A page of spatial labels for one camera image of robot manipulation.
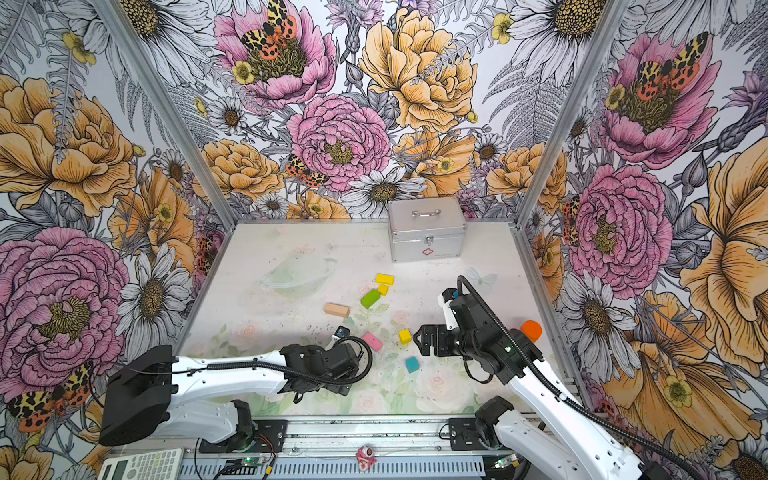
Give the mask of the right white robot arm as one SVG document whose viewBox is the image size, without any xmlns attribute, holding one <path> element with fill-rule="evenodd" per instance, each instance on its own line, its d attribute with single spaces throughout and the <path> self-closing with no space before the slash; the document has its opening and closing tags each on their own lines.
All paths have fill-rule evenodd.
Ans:
<svg viewBox="0 0 768 480">
<path fill-rule="evenodd" d="M 579 412 L 579 402 L 525 333 L 493 318 L 479 296 L 448 288 L 437 297 L 445 321 L 413 336 L 424 356 L 476 361 L 537 414 L 525 418 L 495 396 L 475 413 L 473 428 L 488 450 L 508 449 L 551 479 L 666 479 L 658 463 L 642 460 L 607 428 Z"/>
</svg>

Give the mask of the green rectangular block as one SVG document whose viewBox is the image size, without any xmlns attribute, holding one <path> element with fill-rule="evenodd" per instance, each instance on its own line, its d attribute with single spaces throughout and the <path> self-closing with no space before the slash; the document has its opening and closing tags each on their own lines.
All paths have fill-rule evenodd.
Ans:
<svg viewBox="0 0 768 480">
<path fill-rule="evenodd" d="M 381 298 L 381 293 L 378 289 L 371 289 L 361 299 L 360 304 L 365 309 L 370 309 Z"/>
</svg>

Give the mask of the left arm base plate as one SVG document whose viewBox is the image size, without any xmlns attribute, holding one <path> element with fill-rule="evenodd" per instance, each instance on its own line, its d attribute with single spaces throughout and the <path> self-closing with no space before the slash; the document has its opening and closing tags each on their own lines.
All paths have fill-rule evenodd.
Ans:
<svg viewBox="0 0 768 480">
<path fill-rule="evenodd" d="M 251 433 L 245 433 L 244 436 L 236 434 L 216 444 L 201 440 L 197 451 L 203 454 L 281 453 L 287 438 L 288 424 L 283 419 L 253 420 Z"/>
</svg>

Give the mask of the natural wood block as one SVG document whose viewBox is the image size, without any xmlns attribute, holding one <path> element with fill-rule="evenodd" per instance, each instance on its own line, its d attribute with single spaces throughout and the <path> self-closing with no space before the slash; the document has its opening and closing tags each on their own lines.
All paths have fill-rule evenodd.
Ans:
<svg viewBox="0 0 768 480">
<path fill-rule="evenodd" d="M 323 307 L 323 311 L 328 315 L 339 318 L 346 318 L 350 314 L 349 307 L 336 303 L 326 303 Z"/>
</svg>

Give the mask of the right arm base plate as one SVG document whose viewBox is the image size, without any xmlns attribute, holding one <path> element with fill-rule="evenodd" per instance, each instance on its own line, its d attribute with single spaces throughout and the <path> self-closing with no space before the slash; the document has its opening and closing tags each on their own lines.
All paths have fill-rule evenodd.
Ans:
<svg viewBox="0 0 768 480">
<path fill-rule="evenodd" d="M 439 436 L 447 440 L 452 451 L 511 451 L 491 428 L 474 417 L 452 417 L 441 428 Z"/>
</svg>

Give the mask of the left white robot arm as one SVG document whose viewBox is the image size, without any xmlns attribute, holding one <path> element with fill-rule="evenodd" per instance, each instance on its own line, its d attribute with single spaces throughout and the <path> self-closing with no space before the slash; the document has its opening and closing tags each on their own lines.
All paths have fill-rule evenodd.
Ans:
<svg viewBox="0 0 768 480">
<path fill-rule="evenodd" d="M 257 356 L 201 359 L 153 347 L 109 378 L 99 442 L 180 437 L 239 448 L 255 435 L 243 395 L 345 396 L 372 364 L 371 347 L 345 328 L 329 347 L 291 344 Z"/>
</svg>

